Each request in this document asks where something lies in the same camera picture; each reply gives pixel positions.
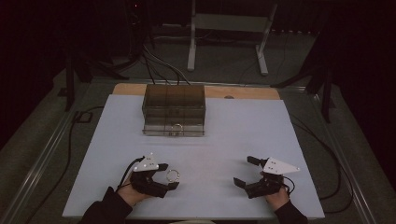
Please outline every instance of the floor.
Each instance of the floor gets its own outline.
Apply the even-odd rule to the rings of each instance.
[[[169,32],[169,29],[176,29],[177,32]],[[205,38],[198,41],[195,70],[188,72],[188,29],[169,29],[154,29],[155,49],[148,42],[148,51],[177,68],[189,82],[206,85],[268,87],[296,75],[315,42],[315,38],[310,35],[270,34],[264,50],[269,74],[264,77],[260,74],[254,50],[254,45],[260,41],[259,36],[202,31],[197,35]],[[163,78],[171,83],[177,82],[175,72],[168,67],[155,62],[151,62],[151,65],[162,76],[156,76],[151,69],[157,83],[164,83]],[[64,71],[58,75],[54,79],[54,89],[1,150],[1,223],[27,223],[27,220],[29,223],[78,223],[77,219],[62,217],[62,211],[101,110],[92,111],[92,121],[75,125],[72,132],[70,121],[76,111],[104,105],[107,96],[119,83],[100,71],[92,69],[92,72],[94,79],[91,83],[77,83],[77,100],[68,113],[64,112],[65,99],[57,95],[65,85]],[[143,58],[120,73],[130,78],[128,82],[151,82]],[[343,210],[353,192],[353,202],[345,210],[326,213],[325,218],[311,220],[310,223],[396,223],[395,192],[348,110],[342,94],[333,86],[330,111],[332,122],[326,123],[319,113],[320,93],[304,93],[308,81],[309,79],[303,79],[285,89],[279,89],[279,94],[290,112],[319,198],[329,195],[337,188],[338,166],[332,159],[332,153],[344,169],[338,193],[321,201],[324,211]],[[69,146],[70,165],[57,188],[41,204],[64,171]],[[262,220],[260,223],[277,221]]]

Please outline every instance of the cable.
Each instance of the cable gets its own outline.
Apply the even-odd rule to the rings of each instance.
[[[244,70],[244,72],[242,73],[242,75],[239,77],[237,84],[241,84],[242,77],[243,77],[243,76],[245,75],[245,73],[246,73],[254,64],[256,64],[257,62],[258,62],[258,61],[255,60],[251,65],[249,65],[249,66]]]
[[[133,25],[131,23],[131,10],[129,10],[130,7],[130,3],[127,0],[124,0],[124,4],[125,4],[125,18],[126,18],[126,23],[128,25],[128,36],[129,36],[129,52],[128,52],[128,57],[130,57],[132,55],[132,42],[133,42]]]
[[[253,32],[250,32],[248,34],[244,34],[242,37],[237,37],[237,38],[230,38],[230,37],[224,37],[221,34],[223,34],[224,31],[214,31],[212,30],[211,33],[209,33],[207,36],[200,38],[202,41],[206,42],[206,45],[227,45],[227,46],[231,46],[231,44],[235,44],[239,41],[243,41],[243,40],[247,40],[249,39],[251,36],[253,36]],[[215,39],[209,39],[208,37],[214,35]]]
[[[152,80],[152,84],[154,84],[154,85],[155,85],[154,77],[152,76],[152,74],[151,74],[151,72],[150,72],[150,70],[149,70],[149,63],[148,63],[148,59],[146,58],[145,54],[142,54],[142,56],[143,56],[143,58],[144,58],[144,59],[145,59],[145,61],[146,61],[146,67],[147,67],[147,69],[148,69],[148,75],[149,75],[149,77],[150,77],[150,78],[151,78],[151,80]]]
[[[140,57],[140,55],[136,56],[134,59],[129,59],[128,62],[107,66],[107,68],[113,69],[113,70],[116,70],[116,71],[120,71],[120,70],[124,71],[124,70],[134,66],[137,63],[139,57]]]
[[[157,75],[158,77],[160,77],[160,78],[162,78],[163,80],[165,80],[166,84],[171,85],[171,83],[168,81],[168,79],[166,79],[166,77],[162,76],[162,75],[157,71],[157,69],[155,69],[155,67],[154,67],[148,60],[146,60],[145,63],[143,63],[143,62],[141,62],[141,63],[142,63],[142,64],[145,64],[145,65],[148,65],[149,69],[151,69],[152,72],[153,72],[155,75]]]
[[[222,11],[223,10],[223,0],[220,0],[219,3],[220,3],[220,5],[219,5],[219,13],[218,13],[218,15],[222,15],[222,13],[223,13],[223,11]],[[216,39],[215,40],[207,39],[210,35],[214,35],[216,37]],[[241,38],[233,38],[231,41],[222,41],[221,31],[210,30],[208,35],[206,35],[204,37],[201,37],[201,38],[198,38],[198,39],[202,39],[203,41],[208,42],[209,44],[233,44],[233,43],[236,43],[238,41],[247,39],[248,37],[250,37],[252,35],[253,35],[253,32],[250,32],[249,35],[244,35]]]
[[[286,45],[288,44],[289,35],[290,35],[290,32],[288,32],[288,35],[286,36],[285,43],[283,44],[283,59],[282,59],[282,62],[280,63],[280,65],[279,65],[279,67],[276,70],[276,78],[275,78],[274,83],[276,83],[276,81],[277,81],[277,77],[279,75],[280,68],[283,66],[283,63],[286,61]]]
[[[72,143],[72,132],[73,132],[73,128],[75,126],[75,124],[77,123],[77,121],[79,121],[81,119],[81,117],[87,113],[89,113],[90,111],[94,110],[94,109],[100,109],[100,108],[104,108],[103,106],[95,106],[93,108],[90,108],[86,111],[81,112],[80,114],[78,114],[76,112],[76,115],[73,117],[72,119],[72,124],[70,126],[70,130],[69,130],[69,136],[68,136],[68,148],[67,148],[67,163],[66,166],[64,167],[64,170],[62,171],[62,174],[60,175],[58,181],[56,181],[55,185],[52,187],[52,189],[47,193],[47,195],[44,197],[44,199],[38,204],[38,206],[35,208],[35,210],[33,211],[33,213],[27,218],[27,220],[25,221],[25,224],[28,224],[32,218],[35,216],[35,214],[37,213],[37,211],[41,208],[41,206],[43,206],[43,204],[46,202],[46,200],[50,197],[50,195],[52,194],[53,191],[55,191],[55,189],[59,186],[59,184],[61,183],[62,179],[64,178],[64,175],[67,172],[67,169],[69,168],[70,165],[70,161],[71,161],[71,156],[72,156],[72,148],[71,148],[71,143]]]
[[[206,35],[195,37],[195,39],[205,39],[208,36],[210,36],[213,33],[213,31],[214,30],[210,30]],[[166,38],[168,38],[168,39],[190,39],[191,38],[190,35],[174,36],[174,35],[171,35],[171,34],[169,34],[169,35],[166,35],[166,34],[159,35],[159,36],[154,37],[153,39],[162,39],[162,38],[164,38],[164,39],[166,39]]]
[[[127,184],[127,185],[122,185],[123,182],[124,182],[125,176],[128,175],[129,170],[131,169],[131,167],[132,167],[135,163],[141,162],[143,159],[145,159],[145,158],[142,157],[142,158],[136,159],[136,160],[132,161],[132,162],[128,165],[128,167],[126,168],[126,170],[125,170],[125,172],[124,172],[124,174],[123,174],[123,176],[122,176],[122,179],[121,179],[119,185],[117,186],[117,190],[116,190],[116,191],[118,191],[119,189],[121,189],[121,188],[123,188],[123,187],[125,187],[125,186],[128,185],[128,184]]]
[[[157,64],[159,64],[159,65],[161,65],[161,66],[164,66],[164,67],[167,67],[167,68],[171,69],[171,70],[176,74],[176,76],[177,76],[177,85],[179,84],[179,81],[180,81],[180,74],[177,72],[177,70],[173,69],[172,67],[167,66],[166,64],[160,63],[160,62],[158,62],[158,61],[154,61],[154,60],[152,60],[152,59],[150,59],[150,58],[148,58],[148,60],[151,61],[151,62],[157,63]]]
[[[155,60],[157,60],[157,63],[162,64],[162,65],[164,65],[164,66],[170,68],[171,70],[173,70],[173,71],[177,74],[177,76],[181,76],[181,77],[184,79],[184,81],[185,81],[187,84],[190,85],[190,82],[187,80],[187,78],[184,76],[184,74],[183,74],[180,70],[178,70],[178,69],[177,69],[176,67],[174,67],[173,65],[171,65],[171,64],[169,64],[169,63],[166,63],[164,60],[162,60],[161,58],[157,57],[156,55],[152,54],[152,53],[146,48],[146,46],[143,45],[143,48],[144,48],[144,51],[145,51],[145,52],[147,52],[151,57],[153,57]]]
[[[344,167],[341,165],[341,163],[339,162],[337,156],[335,155],[335,153],[332,151],[332,149],[326,144],[324,143],[321,139],[318,138],[317,135],[314,134],[314,132],[305,124],[303,123],[300,119],[298,119],[296,116],[290,114],[293,118],[297,119],[303,126],[298,125],[296,123],[292,124],[298,128],[300,128],[301,130],[305,131],[306,133],[309,133],[312,137],[314,137],[325,149],[326,151],[331,155],[332,159],[334,160],[335,164],[336,164],[336,168],[337,168],[337,187],[334,190],[333,193],[325,196],[325,197],[321,197],[319,198],[321,201],[326,200],[326,199],[330,199],[331,197],[333,197],[334,195],[336,195],[340,188],[341,188],[341,172],[344,173],[344,175],[346,176],[346,180],[348,182],[349,188],[350,188],[350,198],[348,203],[341,209],[335,210],[335,211],[324,211],[324,213],[326,214],[335,214],[335,213],[340,213],[343,212],[345,210],[348,209],[348,207],[352,204],[353,199],[354,199],[354,189],[352,186],[352,183],[350,181],[349,176],[347,175],[347,172],[345,171]]]
[[[283,178],[288,179],[290,181],[290,183],[293,185],[293,188],[289,191],[289,195],[290,195],[295,190],[296,186],[295,186],[294,182],[290,178],[288,178],[286,176],[283,176]]]

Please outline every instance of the white table surface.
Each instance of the white table surface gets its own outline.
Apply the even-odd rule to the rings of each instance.
[[[180,172],[180,184],[163,199],[138,204],[128,218],[263,219],[275,217],[263,197],[249,199],[233,184],[260,180],[260,167],[247,156],[268,157],[298,166],[285,175],[296,185],[293,204],[307,217],[324,217],[311,175],[281,100],[206,99],[205,136],[142,134],[143,96],[109,95],[92,142],[64,209],[64,217],[82,217],[115,188],[127,166],[150,152],[158,163]],[[167,184],[166,172],[153,177]]]

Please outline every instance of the storage box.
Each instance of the storage box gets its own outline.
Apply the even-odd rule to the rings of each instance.
[[[202,136],[205,133],[203,85],[147,85],[142,110],[144,134]]]

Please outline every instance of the sleeve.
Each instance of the sleeve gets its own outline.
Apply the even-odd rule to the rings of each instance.
[[[307,224],[308,219],[289,201],[275,211],[280,224]]]
[[[123,224],[131,212],[132,207],[109,187],[104,199],[93,203],[79,224]]]

